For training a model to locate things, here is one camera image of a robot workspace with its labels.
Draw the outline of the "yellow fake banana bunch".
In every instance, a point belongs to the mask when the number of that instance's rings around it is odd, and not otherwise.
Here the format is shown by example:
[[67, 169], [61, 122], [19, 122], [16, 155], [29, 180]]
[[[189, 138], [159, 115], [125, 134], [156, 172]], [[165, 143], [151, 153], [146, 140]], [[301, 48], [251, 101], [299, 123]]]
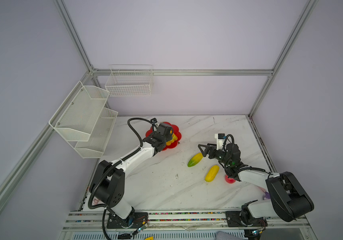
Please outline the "yellow fake banana bunch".
[[172, 135], [172, 139], [170, 141], [166, 142], [166, 145], [170, 146], [170, 145], [172, 145], [176, 141], [178, 141], [178, 137], [176, 136], [176, 134], [173, 134]]

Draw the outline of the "green yellow fake mango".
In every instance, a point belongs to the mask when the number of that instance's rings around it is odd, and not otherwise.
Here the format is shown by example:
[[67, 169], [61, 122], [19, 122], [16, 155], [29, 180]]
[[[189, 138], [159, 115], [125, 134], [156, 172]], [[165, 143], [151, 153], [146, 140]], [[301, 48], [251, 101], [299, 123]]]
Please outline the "green yellow fake mango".
[[203, 159], [203, 154], [202, 153], [198, 153], [196, 155], [194, 155], [188, 162], [188, 167], [194, 167], [195, 165], [197, 165], [201, 160]]

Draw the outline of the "yellow fake fruit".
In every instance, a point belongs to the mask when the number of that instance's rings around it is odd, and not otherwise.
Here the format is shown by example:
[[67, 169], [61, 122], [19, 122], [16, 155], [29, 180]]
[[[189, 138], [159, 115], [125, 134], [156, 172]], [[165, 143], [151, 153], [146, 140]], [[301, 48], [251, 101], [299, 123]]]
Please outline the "yellow fake fruit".
[[208, 183], [212, 182], [215, 179], [216, 175], [218, 174], [219, 169], [220, 169], [220, 167], [218, 165], [213, 165], [209, 169], [207, 175], [205, 176], [205, 181]]

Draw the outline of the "red fake apple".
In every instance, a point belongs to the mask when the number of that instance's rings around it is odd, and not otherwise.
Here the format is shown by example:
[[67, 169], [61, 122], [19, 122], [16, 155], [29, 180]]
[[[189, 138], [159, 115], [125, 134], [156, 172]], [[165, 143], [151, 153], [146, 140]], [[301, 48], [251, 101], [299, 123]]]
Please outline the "red fake apple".
[[226, 181], [228, 184], [234, 184], [234, 183], [236, 182], [235, 179], [230, 178], [229, 176], [225, 176], [225, 181]]

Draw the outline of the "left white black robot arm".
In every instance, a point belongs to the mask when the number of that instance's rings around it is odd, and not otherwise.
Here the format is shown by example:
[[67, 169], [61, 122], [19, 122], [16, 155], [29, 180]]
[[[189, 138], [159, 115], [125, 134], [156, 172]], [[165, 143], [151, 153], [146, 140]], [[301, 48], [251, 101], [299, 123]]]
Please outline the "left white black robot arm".
[[[142, 138], [134, 129], [131, 121], [144, 121], [151, 124], [152, 132]], [[156, 119], [131, 118], [128, 127], [139, 140], [139, 146], [133, 151], [112, 162], [101, 161], [89, 186], [90, 197], [87, 207], [90, 210], [104, 208], [109, 213], [126, 220], [134, 213], [134, 208], [123, 199], [126, 176], [146, 160], [163, 151], [166, 143], [173, 140], [174, 129], [165, 122]]]

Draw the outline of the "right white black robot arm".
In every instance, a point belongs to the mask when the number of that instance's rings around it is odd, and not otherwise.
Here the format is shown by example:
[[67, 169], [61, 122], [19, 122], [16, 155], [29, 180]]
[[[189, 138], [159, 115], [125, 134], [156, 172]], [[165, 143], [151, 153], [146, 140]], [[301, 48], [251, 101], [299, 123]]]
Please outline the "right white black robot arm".
[[266, 190], [269, 198], [252, 200], [242, 205], [239, 222], [251, 226], [266, 218], [280, 218], [291, 222], [314, 210], [314, 203], [291, 172], [273, 173], [241, 162], [241, 151], [236, 144], [218, 149], [214, 144], [198, 145], [203, 157], [218, 160], [226, 176]]

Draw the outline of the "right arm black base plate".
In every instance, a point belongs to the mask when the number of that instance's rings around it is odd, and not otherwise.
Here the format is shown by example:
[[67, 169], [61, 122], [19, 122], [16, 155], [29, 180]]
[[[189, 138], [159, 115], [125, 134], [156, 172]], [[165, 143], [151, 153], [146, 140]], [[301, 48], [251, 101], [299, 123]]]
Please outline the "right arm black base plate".
[[266, 227], [265, 218], [254, 218], [246, 211], [227, 211], [225, 212], [227, 224], [229, 227]]

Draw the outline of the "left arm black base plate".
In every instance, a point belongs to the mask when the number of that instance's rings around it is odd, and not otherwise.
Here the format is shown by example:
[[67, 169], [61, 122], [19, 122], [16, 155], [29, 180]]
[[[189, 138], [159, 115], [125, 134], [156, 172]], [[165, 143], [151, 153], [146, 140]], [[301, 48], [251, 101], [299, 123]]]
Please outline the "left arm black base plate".
[[143, 225], [143, 222], [148, 221], [148, 213], [135, 212], [130, 216], [130, 219], [121, 219], [118, 216], [109, 214], [106, 221], [107, 229], [138, 229]]

